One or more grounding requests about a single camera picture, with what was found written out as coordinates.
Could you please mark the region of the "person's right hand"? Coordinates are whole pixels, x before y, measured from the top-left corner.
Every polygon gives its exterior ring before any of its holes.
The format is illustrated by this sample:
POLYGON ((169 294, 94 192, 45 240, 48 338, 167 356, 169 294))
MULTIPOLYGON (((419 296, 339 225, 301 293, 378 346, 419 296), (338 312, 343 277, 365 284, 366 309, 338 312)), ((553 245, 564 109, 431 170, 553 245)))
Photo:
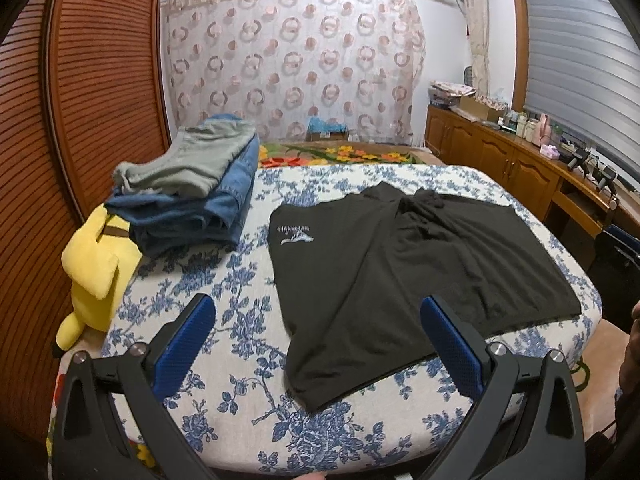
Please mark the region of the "person's right hand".
POLYGON ((640 302, 631 312, 632 323, 629 341, 625 350, 625 359, 620 367, 620 390, 629 396, 640 382, 640 302))

